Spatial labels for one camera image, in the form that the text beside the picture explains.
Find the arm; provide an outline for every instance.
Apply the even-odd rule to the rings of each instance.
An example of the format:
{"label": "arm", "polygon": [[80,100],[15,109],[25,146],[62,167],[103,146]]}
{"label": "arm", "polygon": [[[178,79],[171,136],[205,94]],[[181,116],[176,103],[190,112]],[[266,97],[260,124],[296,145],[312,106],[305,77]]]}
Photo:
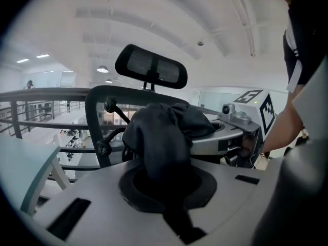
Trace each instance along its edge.
{"label": "arm", "polygon": [[288,94],[285,109],[278,115],[271,132],[267,136],[261,152],[280,149],[289,145],[302,130],[303,122],[297,114],[292,101],[302,90],[298,85],[293,94]]}

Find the white table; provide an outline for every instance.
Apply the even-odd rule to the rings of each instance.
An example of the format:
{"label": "white table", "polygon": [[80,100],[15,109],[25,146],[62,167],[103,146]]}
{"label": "white table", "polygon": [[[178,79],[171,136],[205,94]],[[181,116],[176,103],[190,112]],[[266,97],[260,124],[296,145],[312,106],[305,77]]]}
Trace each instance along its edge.
{"label": "white table", "polygon": [[61,189],[70,186],[56,154],[59,147],[0,136],[0,185],[11,205],[32,215],[49,173]]}

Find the ceiling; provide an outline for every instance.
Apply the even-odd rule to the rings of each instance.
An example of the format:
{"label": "ceiling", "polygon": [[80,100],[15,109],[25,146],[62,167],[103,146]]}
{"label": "ceiling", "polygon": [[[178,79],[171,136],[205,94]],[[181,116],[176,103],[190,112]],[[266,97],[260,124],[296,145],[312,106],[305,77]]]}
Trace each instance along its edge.
{"label": "ceiling", "polygon": [[[141,82],[114,69],[121,50],[136,44],[183,63],[190,88],[270,81],[267,88],[284,90],[287,9],[282,0],[33,0],[12,27],[7,61],[46,52],[51,57],[42,61],[59,62],[90,83],[110,78],[137,88]],[[96,72],[100,65],[110,72]]]}

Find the balcony railing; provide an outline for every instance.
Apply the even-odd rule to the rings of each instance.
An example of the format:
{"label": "balcony railing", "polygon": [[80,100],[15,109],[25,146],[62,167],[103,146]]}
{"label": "balcony railing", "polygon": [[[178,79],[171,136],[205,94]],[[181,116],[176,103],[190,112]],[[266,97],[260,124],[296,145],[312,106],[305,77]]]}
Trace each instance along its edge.
{"label": "balcony railing", "polygon": [[[17,138],[23,138],[25,134],[33,131],[34,128],[48,128],[48,129],[63,129],[63,130],[88,130],[86,120],[82,124],[72,124],[54,122],[60,117],[67,116],[68,113],[83,110],[85,108],[85,98],[89,93],[89,89],[84,88],[42,88],[18,90],[8,93],[0,94],[0,123],[3,126],[0,128],[0,133]],[[118,106],[126,112],[131,118],[140,106],[136,105],[119,105]],[[217,115],[218,112],[197,107],[205,114]],[[105,119],[107,114],[102,109],[100,112],[104,113]],[[105,120],[106,123],[101,123],[100,128],[103,134],[106,135],[117,128],[126,127],[122,120],[111,114],[110,121]],[[112,140],[112,153],[121,152],[124,148],[121,135]],[[95,153],[94,148],[77,148],[77,147],[60,147],[62,153]],[[99,169],[98,165],[92,166],[72,166],[61,165],[64,171],[85,172]],[[76,178],[70,178],[71,182],[75,182]]]}

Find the ceiling light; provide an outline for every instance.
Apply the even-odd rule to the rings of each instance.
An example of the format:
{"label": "ceiling light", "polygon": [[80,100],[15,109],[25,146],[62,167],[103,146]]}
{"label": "ceiling light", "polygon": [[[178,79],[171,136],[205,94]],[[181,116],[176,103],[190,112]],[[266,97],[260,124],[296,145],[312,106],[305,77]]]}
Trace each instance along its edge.
{"label": "ceiling light", "polygon": [[100,66],[97,68],[97,71],[100,73],[108,73],[108,68],[106,66]]}
{"label": "ceiling light", "polygon": [[42,58],[42,57],[47,57],[49,56],[48,54],[45,54],[45,55],[38,55],[37,58]]}
{"label": "ceiling light", "polygon": [[22,59],[22,60],[20,60],[20,61],[17,61],[17,63],[23,63],[23,62],[28,61],[28,60],[29,60],[29,59],[25,58],[25,59]]}

